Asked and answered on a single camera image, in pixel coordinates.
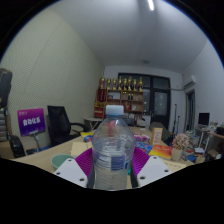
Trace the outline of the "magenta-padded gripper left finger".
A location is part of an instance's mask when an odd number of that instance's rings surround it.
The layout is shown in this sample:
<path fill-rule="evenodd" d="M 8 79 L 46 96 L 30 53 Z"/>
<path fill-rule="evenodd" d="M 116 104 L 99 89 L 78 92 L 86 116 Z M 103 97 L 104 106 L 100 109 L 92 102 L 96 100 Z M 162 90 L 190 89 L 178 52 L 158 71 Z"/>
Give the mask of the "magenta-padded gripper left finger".
<path fill-rule="evenodd" d="M 92 161 L 92 149 L 89 148 L 77 158 L 66 159 L 54 172 L 54 175 L 84 188 L 93 188 L 95 173 Z"/>

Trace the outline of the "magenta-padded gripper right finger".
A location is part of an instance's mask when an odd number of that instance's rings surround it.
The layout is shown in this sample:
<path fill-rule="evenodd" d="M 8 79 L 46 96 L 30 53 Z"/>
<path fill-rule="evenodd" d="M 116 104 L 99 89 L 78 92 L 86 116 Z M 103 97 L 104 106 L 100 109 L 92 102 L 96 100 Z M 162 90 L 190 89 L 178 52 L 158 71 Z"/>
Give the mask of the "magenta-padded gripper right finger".
<path fill-rule="evenodd" d="M 158 156 L 149 156 L 138 147 L 134 149 L 130 171 L 133 188 L 146 186 L 170 174 L 172 171 Z"/>

